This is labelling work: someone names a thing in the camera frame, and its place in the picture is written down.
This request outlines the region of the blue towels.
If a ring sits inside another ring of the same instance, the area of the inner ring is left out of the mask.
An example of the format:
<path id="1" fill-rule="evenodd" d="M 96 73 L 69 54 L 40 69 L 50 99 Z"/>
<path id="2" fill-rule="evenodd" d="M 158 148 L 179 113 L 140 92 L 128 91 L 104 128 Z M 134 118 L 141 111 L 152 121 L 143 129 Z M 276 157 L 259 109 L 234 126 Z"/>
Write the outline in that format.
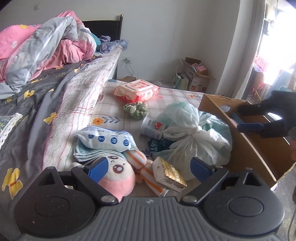
<path id="1" fill-rule="evenodd" d="M 79 163 L 85 163 L 93 159 L 109 156 L 120 157 L 126 160 L 125 156 L 119 152 L 112 150 L 90 149 L 84 146 L 80 140 L 77 140 L 74 144 L 73 156 Z"/>

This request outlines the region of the pink plush doll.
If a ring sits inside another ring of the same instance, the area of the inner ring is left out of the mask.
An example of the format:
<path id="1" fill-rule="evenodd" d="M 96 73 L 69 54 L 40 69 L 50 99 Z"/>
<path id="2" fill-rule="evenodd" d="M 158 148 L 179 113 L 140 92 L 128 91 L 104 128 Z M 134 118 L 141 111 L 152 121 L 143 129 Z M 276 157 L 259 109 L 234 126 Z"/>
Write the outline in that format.
<path id="1" fill-rule="evenodd" d="M 123 197 L 129 196 L 132 193 L 135 185 L 139 182 L 136 180 L 133 167 L 127 160 L 113 156 L 106 158 L 108 160 L 108 171 L 99 184 L 121 202 Z M 84 165 L 91 164 L 94 160 L 85 163 L 73 162 L 67 170 L 70 171 L 77 166 L 83 167 Z"/>

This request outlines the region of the blue white wipes pack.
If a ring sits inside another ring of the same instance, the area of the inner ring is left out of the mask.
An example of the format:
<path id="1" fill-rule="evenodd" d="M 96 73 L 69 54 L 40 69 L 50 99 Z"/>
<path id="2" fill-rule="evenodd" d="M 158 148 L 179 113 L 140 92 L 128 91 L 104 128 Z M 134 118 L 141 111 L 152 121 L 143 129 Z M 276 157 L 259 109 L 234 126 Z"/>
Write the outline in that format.
<path id="1" fill-rule="evenodd" d="M 90 149 L 110 150 L 119 153 L 138 149 L 133 136 L 126 131 L 88 126 L 78 131 L 75 137 Z"/>

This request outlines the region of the large cardboard box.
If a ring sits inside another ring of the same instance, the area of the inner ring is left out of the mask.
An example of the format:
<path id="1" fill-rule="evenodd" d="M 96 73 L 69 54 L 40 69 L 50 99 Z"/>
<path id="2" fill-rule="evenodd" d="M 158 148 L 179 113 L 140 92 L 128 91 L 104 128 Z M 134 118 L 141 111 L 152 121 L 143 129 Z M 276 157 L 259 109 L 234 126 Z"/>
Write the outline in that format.
<path id="1" fill-rule="evenodd" d="M 238 132 L 231 114 L 238 114 L 237 107 L 242 104 L 250 105 L 241 99 L 204 94 L 198 109 L 217 116 L 230 128 L 233 144 L 226 168 L 231 172 L 252 168 L 271 188 L 295 166 L 290 144 L 284 137 L 261 138 L 254 133 Z"/>

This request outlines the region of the gold tissue pack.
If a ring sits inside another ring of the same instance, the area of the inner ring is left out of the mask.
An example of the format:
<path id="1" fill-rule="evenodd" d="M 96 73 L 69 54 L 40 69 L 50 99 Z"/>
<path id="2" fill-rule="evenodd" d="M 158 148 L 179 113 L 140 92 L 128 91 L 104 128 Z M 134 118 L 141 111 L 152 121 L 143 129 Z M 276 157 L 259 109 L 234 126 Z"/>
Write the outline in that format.
<path id="1" fill-rule="evenodd" d="M 157 157 L 153 161 L 152 170 L 155 180 L 171 190 L 181 192 L 187 188 L 187 183 L 180 171 L 163 158 Z"/>

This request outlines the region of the green white scrunchie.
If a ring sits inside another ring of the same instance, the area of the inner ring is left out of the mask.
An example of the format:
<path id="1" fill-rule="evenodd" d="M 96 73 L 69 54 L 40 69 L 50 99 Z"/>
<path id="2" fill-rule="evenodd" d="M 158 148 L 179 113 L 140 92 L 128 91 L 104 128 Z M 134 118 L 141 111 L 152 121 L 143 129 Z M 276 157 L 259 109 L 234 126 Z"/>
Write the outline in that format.
<path id="1" fill-rule="evenodd" d="M 148 105 L 142 101 L 128 103 L 123 107 L 123 109 L 137 121 L 142 120 L 148 114 Z"/>

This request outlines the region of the white tied plastic bag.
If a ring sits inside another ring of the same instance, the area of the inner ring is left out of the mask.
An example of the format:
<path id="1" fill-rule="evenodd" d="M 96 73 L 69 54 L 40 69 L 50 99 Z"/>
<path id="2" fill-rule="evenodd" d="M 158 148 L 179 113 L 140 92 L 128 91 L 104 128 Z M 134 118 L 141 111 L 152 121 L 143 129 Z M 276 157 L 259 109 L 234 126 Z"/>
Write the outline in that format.
<path id="1" fill-rule="evenodd" d="M 153 154 L 181 172 L 186 181 L 194 179 L 190 162 L 197 157 L 208 165 L 226 165 L 232 151 L 229 126 L 211 113 L 198 110 L 188 102 L 173 102 L 156 117 L 166 125 L 163 137 L 173 141 L 167 150 Z"/>

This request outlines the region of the teal printed bag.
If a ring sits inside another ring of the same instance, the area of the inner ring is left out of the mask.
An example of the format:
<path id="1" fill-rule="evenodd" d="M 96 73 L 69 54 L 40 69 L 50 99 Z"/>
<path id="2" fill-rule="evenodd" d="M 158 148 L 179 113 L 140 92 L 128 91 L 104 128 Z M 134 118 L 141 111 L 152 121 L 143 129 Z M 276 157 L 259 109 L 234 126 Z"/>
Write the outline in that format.
<path id="1" fill-rule="evenodd" d="M 160 140 L 151 138 L 151 140 L 147 142 L 147 148 L 145 149 L 144 153 L 147 157 L 151 157 L 153 159 L 161 157 L 167 160 L 172 152 L 170 151 L 170 146 L 174 142 L 175 141 L 167 140 L 165 138 L 162 138 Z"/>

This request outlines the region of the plaid cartoon mattress cover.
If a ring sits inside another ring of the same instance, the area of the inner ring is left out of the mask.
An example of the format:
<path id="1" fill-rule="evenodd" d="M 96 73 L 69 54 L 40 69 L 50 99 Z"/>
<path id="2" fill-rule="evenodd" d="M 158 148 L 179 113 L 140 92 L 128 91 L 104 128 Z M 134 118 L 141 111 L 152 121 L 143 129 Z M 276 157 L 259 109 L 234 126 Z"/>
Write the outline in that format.
<path id="1" fill-rule="evenodd" d="M 126 113 L 123 109 L 126 102 L 113 94 L 115 88 L 122 84 L 124 84 L 123 81 L 113 79 L 106 82 L 95 105 L 89 125 L 131 133 L 140 151 L 148 159 L 153 160 L 154 158 L 150 155 L 152 152 L 148 146 L 148 141 L 151 138 L 140 134 L 142 121 L 135 120 L 130 114 Z M 158 94 L 147 101 L 147 116 L 155 119 L 167 105 L 176 101 L 189 102 L 198 108 L 203 95 L 201 92 L 160 87 Z"/>

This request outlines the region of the grey bedsheet yellow bows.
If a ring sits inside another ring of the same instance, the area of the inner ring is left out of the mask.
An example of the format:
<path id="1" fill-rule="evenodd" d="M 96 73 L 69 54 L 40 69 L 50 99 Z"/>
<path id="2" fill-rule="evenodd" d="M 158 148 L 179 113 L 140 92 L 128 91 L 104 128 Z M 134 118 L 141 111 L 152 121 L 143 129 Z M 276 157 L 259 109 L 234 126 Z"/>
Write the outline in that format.
<path id="1" fill-rule="evenodd" d="M 70 79 L 92 59 L 43 71 L 20 93 L 1 101 L 1 240 L 20 235 L 14 219 L 16 203 L 44 170 L 51 122 Z"/>

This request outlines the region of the green paper bag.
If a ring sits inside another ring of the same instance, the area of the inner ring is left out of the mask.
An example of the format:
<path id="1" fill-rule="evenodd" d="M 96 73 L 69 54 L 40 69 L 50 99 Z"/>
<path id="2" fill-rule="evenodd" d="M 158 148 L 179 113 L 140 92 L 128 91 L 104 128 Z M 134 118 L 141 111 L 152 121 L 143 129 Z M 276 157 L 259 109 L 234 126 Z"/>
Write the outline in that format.
<path id="1" fill-rule="evenodd" d="M 177 72 L 178 67 L 179 66 L 177 66 L 175 69 L 175 77 L 172 81 L 172 87 L 179 90 L 187 90 L 189 79 L 185 73 Z"/>

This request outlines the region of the red wet wipes pack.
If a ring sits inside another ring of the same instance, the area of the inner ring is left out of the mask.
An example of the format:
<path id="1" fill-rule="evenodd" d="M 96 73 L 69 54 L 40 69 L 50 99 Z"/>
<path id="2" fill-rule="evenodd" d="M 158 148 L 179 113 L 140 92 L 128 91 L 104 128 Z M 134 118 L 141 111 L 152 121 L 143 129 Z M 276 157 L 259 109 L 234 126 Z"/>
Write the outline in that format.
<path id="1" fill-rule="evenodd" d="M 120 97 L 125 102 L 136 103 L 145 102 L 158 94 L 159 87 L 143 79 L 138 79 L 129 83 L 119 85 L 114 90 L 114 95 Z"/>

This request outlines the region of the wooden stool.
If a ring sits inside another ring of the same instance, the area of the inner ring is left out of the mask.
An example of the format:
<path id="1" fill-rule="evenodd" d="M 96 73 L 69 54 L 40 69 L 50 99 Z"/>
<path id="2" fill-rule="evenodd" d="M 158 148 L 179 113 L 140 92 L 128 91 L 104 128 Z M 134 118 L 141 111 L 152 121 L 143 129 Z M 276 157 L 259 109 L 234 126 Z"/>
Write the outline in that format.
<path id="1" fill-rule="evenodd" d="M 136 77 L 133 77 L 133 76 L 126 76 L 124 78 L 121 78 L 119 79 L 120 81 L 123 81 L 123 82 L 132 82 L 132 81 L 135 81 L 137 78 Z"/>

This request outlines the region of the blue purple clothes pile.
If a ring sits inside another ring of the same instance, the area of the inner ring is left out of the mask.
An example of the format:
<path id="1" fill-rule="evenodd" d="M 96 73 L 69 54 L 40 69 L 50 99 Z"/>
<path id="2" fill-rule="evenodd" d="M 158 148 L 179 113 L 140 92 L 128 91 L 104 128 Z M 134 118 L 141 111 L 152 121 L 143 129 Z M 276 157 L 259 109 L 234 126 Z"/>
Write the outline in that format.
<path id="1" fill-rule="evenodd" d="M 111 37 L 109 36 L 100 36 L 97 40 L 96 52 L 101 54 L 107 54 L 118 46 L 121 46 L 123 51 L 128 47 L 128 40 L 111 41 Z"/>

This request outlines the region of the pink grey floral duvet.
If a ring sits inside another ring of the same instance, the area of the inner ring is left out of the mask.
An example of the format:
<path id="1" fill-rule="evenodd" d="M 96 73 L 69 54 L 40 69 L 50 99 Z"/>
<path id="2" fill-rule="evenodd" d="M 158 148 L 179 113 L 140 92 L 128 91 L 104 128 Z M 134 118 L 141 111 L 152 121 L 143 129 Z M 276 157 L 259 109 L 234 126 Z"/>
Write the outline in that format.
<path id="1" fill-rule="evenodd" d="M 97 42 L 73 11 L 43 24 L 1 31 L 1 99 L 19 93 L 42 71 L 89 60 Z"/>

